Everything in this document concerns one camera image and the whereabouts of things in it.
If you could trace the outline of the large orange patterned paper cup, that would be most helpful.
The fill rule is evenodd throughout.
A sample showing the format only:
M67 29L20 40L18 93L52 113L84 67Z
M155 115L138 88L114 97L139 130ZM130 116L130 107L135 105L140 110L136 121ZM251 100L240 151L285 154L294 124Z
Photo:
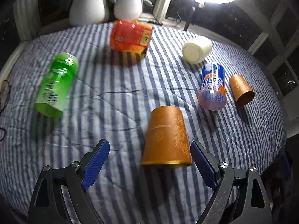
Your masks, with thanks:
M157 107L150 114L140 164L179 168L192 163L182 111L174 106Z

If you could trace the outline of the small orange paper cup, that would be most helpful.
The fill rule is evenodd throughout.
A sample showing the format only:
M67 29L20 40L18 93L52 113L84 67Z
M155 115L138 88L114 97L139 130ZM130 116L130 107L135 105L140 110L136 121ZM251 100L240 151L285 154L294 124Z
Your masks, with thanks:
M245 106L254 99L254 91L241 74L234 74L229 79L229 86L237 106Z

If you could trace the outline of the green plastic cup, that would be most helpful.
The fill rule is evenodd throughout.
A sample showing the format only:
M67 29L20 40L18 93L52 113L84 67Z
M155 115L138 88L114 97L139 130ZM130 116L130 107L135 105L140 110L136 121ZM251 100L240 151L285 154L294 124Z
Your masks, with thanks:
M41 83L36 110L45 116L60 118L77 72L78 60L74 55L66 52L56 55Z

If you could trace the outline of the white plastic cup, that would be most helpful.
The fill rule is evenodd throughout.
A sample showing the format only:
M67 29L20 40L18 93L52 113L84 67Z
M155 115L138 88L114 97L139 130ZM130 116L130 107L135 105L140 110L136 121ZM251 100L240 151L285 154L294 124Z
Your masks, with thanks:
M182 56L190 64L199 64L211 53L212 41L204 36L197 36L182 46Z

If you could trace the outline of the black power strip on sill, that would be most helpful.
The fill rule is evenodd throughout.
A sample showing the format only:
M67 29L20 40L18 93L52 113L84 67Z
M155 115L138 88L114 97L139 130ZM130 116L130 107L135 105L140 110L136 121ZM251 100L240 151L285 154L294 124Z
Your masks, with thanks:
M148 21L147 23L154 24L154 25L162 25L162 23L159 23L157 21Z

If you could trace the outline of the large penguin plush toy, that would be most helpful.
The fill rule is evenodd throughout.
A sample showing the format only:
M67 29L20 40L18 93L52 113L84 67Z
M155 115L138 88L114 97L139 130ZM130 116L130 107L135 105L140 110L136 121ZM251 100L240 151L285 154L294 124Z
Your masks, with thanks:
M109 20L107 0L73 0L69 21L71 26L98 24Z

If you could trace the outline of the small penguin plush toy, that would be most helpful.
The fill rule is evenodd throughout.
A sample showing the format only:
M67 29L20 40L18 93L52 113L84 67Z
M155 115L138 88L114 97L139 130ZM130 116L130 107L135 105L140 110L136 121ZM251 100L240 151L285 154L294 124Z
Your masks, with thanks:
M152 7L150 0L117 0L114 6L114 16L118 20L137 20L143 12L143 4Z

